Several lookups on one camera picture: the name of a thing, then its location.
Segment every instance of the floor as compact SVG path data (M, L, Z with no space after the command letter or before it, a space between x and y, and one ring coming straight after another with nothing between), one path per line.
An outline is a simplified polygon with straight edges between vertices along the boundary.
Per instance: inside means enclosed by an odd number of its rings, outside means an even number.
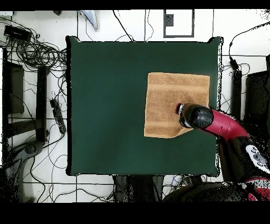
M178 21L188 21L185 10L167 10L167 14L174 14L176 22L175 27L182 27L182 32L178 34L173 29L168 31L168 35L186 35L189 28L186 28ZM163 38L163 10L130 10L115 11L122 25L126 28L127 33L131 34L136 41L200 41L207 42L213 36L222 36L224 38L222 60L223 65L229 65L229 43L232 38L243 31L246 31L256 25L267 22L270 19L269 13L265 10L195 10L195 27L193 38ZM57 16L53 11L36 11L36 12L15 12L12 20L26 27L34 29L40 34L39 41L45 41L56 45L60 50L66 48L65 37L67 35L77 36L81 41L115 41L120 36L125 35L122 27L114 17L112 11L97 11L99 29L95 31L85 18L76 11L63 11ZM4 24L0 23L0 38L3 35ZM123 36L119 41L129 41L127 36ZM238 64L243 63L243 74L247 72L259 72L266 70L265 56L270 54L270 26L260 27L259 29L244 33L238 36L231 47L231 55L237 60ZM230 79L231 68L225 67L222 76L222 98L221 103L230 98ZM60 76L61 72L56 72L56 76ZM243 76L242 91L245 92L245 78ZM36 83L36 75L34 73L25 72L24 89L33 89L36 87L31 85ZM57 79L52 74L48 75L47 96L53 97L54 92L59 91ZM35 95L32 91L24 92L24 101L35 117L36 102L33 100ZM245 94L242 94L242 102L245 100ZM66 110L64 97L60 98L62 110ZM47 127L50 128L55 124L50 103L47 105ZM222 110L230 111L227 103L222 104ZM244 104L242 103L242 114L244 114ZM24 114L13 118L13 122L29 119L27 110ZM23 143L28 137L34 135L35 131L17 135L10 139L10 145L14 146ZM57 125L52 126L50 142L58 140L61 134ZM53 149L50 158L55 162L54 167L48 158L48 152ZM113 189L113 180L108 175L79 175L67 176L65 173L67 154L67 135L56 145L49 146L36 157L33 167L33 175L40 181L46 183L46 189L39 202L51 202L49 189L53 184L53 199L61 193L73 192L57 197L56 202L90 202L96 199L82 190L84 189L92 194L107 197ZM28 197L35 197L35 201L43 192L43 186L36 182L30 175L29 170L33 164L33 159L27 161L24 169L24 191ZM217 178L208 178L208 181L222 181L222 175ZM172 175L167 175L164 184L171 184ZM170 187L165 187L164 193L168 193Z

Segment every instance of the tile grout line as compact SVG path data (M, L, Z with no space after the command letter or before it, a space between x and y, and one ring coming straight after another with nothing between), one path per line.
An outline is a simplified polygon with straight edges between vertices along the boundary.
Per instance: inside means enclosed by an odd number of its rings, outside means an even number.
M39 182L26 182L23 181L25 184L40 184ZM76 185L76 183L58 183L58 182L43 182L44 184L62 184L62 185ZM77 183L77 185L104 185L104 186L111 186L113 183Z
M77 202L77 198L78 198L78 176L76 176L76 202Z
M212 23L212 38L214 37L214 17L215 17L215 10L213 9L213 23Z
M218 54L218 56L229 56L229 54ZM267 57L266 55L242 55L242 54L231 54L231 56L237 56L237 57Z
M13 125L13 113L12 113L12 109L11 109L11 125ZM11 136L11 148L13 148L13 136Z
M77 38L79 36L79 13L77 12Z
M146 10L144 10L144 41L146 41Z

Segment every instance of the white sticker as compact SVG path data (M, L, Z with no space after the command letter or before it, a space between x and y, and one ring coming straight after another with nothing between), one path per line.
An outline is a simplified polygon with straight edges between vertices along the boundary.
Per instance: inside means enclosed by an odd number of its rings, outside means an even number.
M268 169L266 163L263 161L265 159L261 156L259 150L254 145L246 146L246 151L249 154L250 159L252 160L252 162L257 168L270 174L270 170ZM260 158L263 158L263 160L256 159L257 155L259 155Z

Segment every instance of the metal stand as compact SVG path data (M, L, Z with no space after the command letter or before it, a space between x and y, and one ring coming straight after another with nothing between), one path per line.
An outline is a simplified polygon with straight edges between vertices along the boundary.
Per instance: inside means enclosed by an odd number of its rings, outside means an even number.
M22 175L25 162L39 154L49 132L46 130L47 75L50 73L45 66L37 70L36 118L23 122L8 123L8 103L10 93L10 69L7 62L7 51L3 51L3 134L2 152L3 166L0 169L0 199L3 202L23 202ZM36 141L25 143L9 150L8 138L36 130Z

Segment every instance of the black border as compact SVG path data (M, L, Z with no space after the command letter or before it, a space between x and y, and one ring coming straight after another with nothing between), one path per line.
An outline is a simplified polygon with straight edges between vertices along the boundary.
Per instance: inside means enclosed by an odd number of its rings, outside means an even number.
M193 38L194 37L194 27L195 27L195 10L192 10L192 31L191 35L166 35L166 25L164 22L165 16L166 16L166 10L163 11L163 38Z
M91 43L92 41L80 41L78 37L76 36L66 36L66 85L67 85L67 167L66 167L66 174L68 176L77 176L81 174L95 174L95 175L113 175L113 174L96 174L96 173L78 173L75 175L71 175L71 166L72 166L72 131L71 131L71 42L70 42L70 37L74 37L77 39L77 41L81 43ZM221 36L216 36L216 37L211 37L207 42L200 42L200 41L173 41L173 42L187 42L187 43L204 43L204 44L210 44L215 38L220 38L220 43L218 46L218 52L217 52L217 63L218 63L218 83L217 83L217 88L218 88L218 95L217 95L217 105L216 108L218 111L221 111L220 109L220 100L221 100L221 79L222 79L222 46L223 46L223 37ZM93 41L93 42L115 42L115 41ZM216 168L218 174L216 176L212 176L210 174L201 174L201 175L207 175L209 177L217 177L220 175L220 169L219 169L219 142L218 139L216 140L216 147L217 147L217 152L218 156L216 158Z

